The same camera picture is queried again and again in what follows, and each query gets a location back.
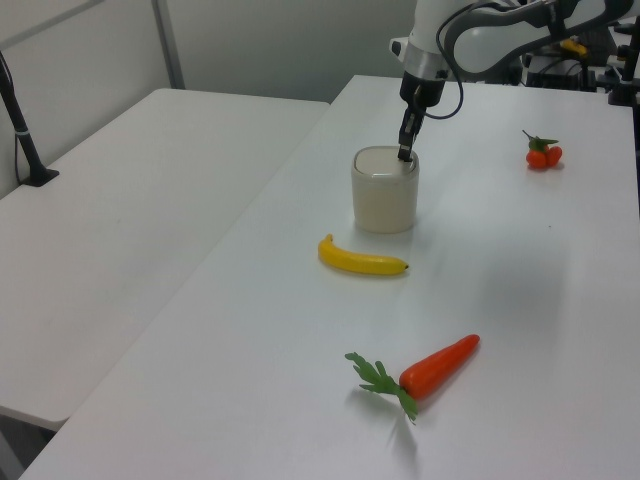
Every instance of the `banana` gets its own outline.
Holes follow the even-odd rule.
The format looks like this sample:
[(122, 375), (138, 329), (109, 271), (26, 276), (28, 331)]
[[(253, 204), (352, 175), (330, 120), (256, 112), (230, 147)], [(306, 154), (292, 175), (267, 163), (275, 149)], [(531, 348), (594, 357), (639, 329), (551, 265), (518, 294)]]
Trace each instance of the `banana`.
[(327, 235), (318, 244), (318, 255), (325, 263), (341, 270), (369, 275), (398, 275), (409, 265), (399, 258), (349, 252), (333, 243), (333, 235)]

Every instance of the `yellow part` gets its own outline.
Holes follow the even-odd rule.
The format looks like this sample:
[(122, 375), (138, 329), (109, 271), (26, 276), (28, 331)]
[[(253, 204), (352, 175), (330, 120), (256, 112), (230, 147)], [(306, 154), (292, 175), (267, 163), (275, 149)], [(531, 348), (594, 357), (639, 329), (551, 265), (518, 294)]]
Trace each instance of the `yellow part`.
[(589, 54), (589, 50), (587, 49), (587, 47), (570, 39), (560, 42), (560, 48), (577, 53), (581, 57), (586, 57)]
[(409, 268), (409, 265), (399, 258), (356, 253), (338, 248), (333, 243), (331, 234), (318, 244), (318, 255), (328, 265), (354, 273), (398, 275)]

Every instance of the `carrot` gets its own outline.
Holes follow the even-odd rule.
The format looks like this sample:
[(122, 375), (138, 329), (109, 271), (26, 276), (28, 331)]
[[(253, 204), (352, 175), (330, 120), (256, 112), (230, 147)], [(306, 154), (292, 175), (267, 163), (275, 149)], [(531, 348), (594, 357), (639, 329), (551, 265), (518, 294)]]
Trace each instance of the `carrot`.
[(415, 400), (428, 397), (471, 356), (478, 342), (478, 335), (468, 335), (457, 343), (429, 355), (402, 372), (400, 386)]
[(402, 372), (399, 384), (387, 375), (381, 362), (375, 362), (374, 368), (355, 352), (347, 353), (345, 358), (355, 363), (354, 370), (368, 382), (361, 384), (361, 388), (369, 392), (396, 395), (405, 413), (414, 422), (418, 416), (416, 400), (435, 392), (471, 356), (479, 342), (478, 335), (468, 335), (429, 355)]

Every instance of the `carrot leaves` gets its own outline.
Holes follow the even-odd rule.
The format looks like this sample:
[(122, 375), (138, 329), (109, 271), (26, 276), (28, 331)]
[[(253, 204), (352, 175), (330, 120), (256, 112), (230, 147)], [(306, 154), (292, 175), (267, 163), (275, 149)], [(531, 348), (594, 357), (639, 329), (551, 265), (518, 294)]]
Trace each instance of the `carrot leaves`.
[(353, 369), (362, 380), (368, 382), (360, 384), (361, 388), (373, 393), (396, 395), (409, 420), (415, 421), (418, 416), (416, 401), (387, 374), (382, 362), (375, 362), (374, 367), (355, 352), (347, 353), (345, 358), (355, 363)]

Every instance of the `toy fruit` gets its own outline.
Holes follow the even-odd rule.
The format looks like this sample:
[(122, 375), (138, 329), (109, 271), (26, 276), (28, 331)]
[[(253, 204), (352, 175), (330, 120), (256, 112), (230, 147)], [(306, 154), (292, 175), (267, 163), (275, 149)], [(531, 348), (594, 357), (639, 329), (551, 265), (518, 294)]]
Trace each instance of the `toy fruit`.
[(369, 275), (398, 275), (409, 268), (409, 265), (399, 258), (356, 253), (338, 248), (333, 243), (331, 234), (318, 244), (318, 256), (334, 268)]
[(413, 422), (418, 415), (416, 400), (422, 400), (435, 392), (471, 356), (479, 342), (478, 335), (467, 335), (453, 345), (411, 365), (402, 372), (398, 383), (387, 375), (382, 362), (375, 362), (374, 368), (355, 352), (347, 353), (345, 358), (355, 363), (354, 370), (368, 382), (360, 387), (369, 392), (396, 395)]
[(558, 143), (558, 140), (532, 137), (524, 130), (523, 132), (529, 138), (529, 153), (527, 153), (529, 167), (536, 170), (555, 167), (562, 157), (562, 149), (557, 146), (549, 147), (549, 145)]

